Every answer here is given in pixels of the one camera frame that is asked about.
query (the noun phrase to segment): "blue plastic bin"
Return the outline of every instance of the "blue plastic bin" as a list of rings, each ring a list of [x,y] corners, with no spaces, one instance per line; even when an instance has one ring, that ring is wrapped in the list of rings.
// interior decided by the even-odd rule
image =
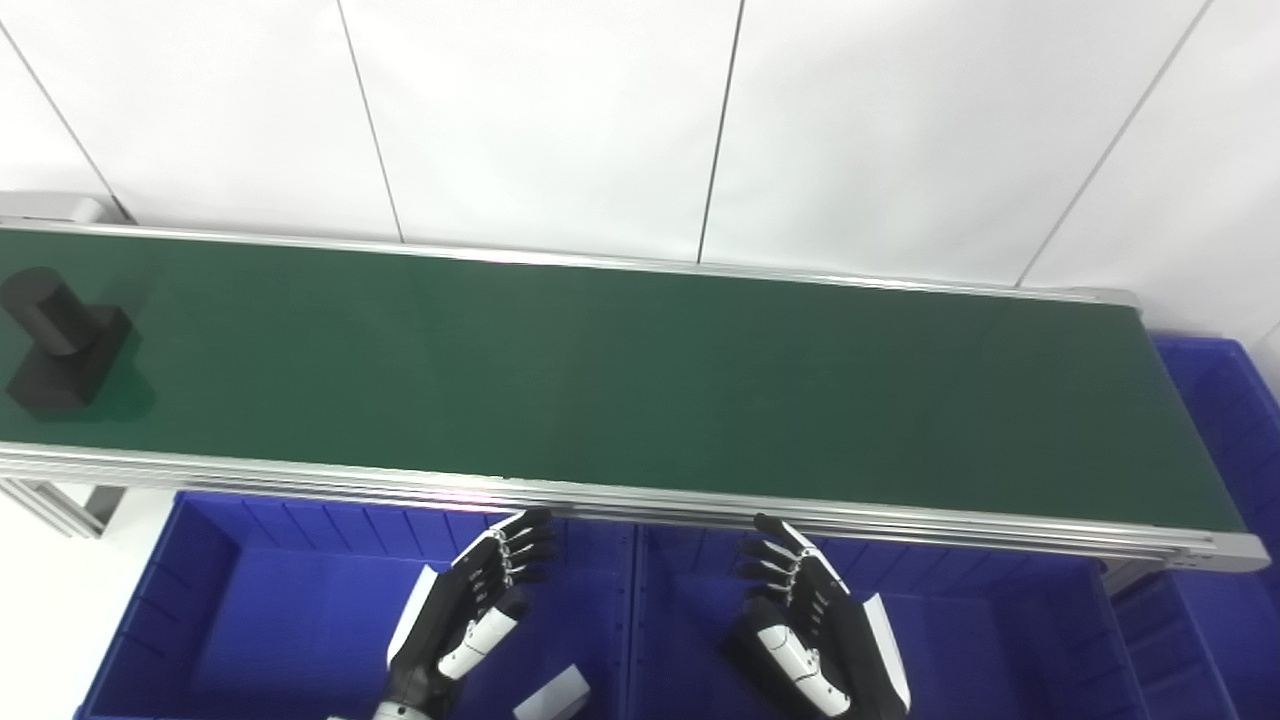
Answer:
[[[178,497],[81,710],[83,720],[365,720],[425,562],[485,527],[467,512]],[[509,717],[567,665],[585,720],[621,716],[634,528],[561,521],[561,557],[454,717]]]
[[[631,717],[781,717],[718,650],[750,584],[731,575],[742,537],[641,529]],[[883,593],[913,720],[1146,720],[1096,562],[847,539],[819,544],[852,591]]]
[[[1235,341],[1157,338],[1249,532],[1280,557],[1280,409]],[[1162,573],[1116,598],[1152,720],[1280,717],[1280,566]]]

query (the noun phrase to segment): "white floor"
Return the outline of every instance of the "white floor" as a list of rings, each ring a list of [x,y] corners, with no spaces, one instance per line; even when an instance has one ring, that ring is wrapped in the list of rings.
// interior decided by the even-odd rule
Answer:
[[[0,501],[0,715],[72,720],[160,534],[173,493],[129,491],[101,541]]]

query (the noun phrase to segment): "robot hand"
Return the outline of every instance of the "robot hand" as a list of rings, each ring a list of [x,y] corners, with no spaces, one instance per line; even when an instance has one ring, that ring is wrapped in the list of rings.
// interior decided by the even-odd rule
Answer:
[[[547,579],[530,564],[556,556],[550,518],[547,509],[517,512],[477,537],[449,570],[424,569],[388,648],[375,720],[443,720],[452,711],[466,674],[529,610],[520,585]]]
[[[742,541],[740,577],[760,580],[742,611],[774,675],[782,674],[826,717],[897,720],[910,691],[893,629],[878,594],[850,597],[827,557],[790,524],[759,514],[768,539]]]

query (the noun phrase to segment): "white wall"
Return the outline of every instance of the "white wall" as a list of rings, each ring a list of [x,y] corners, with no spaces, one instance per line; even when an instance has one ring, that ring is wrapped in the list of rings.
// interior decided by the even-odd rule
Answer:
[[[1117,287],[1247,343],[1280,320],[1266,0],[0,0],[0,23],[86,150],[3,42],[0,187],[110,191],[145,224]]]

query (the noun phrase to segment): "black cylinder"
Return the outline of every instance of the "black cylinder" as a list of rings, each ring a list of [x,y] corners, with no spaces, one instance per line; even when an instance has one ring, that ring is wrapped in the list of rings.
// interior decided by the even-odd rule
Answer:
[[[52,268],[28,268],[9,275],[0,302],[49,355],[74,355],[101,332],[88,309]]]

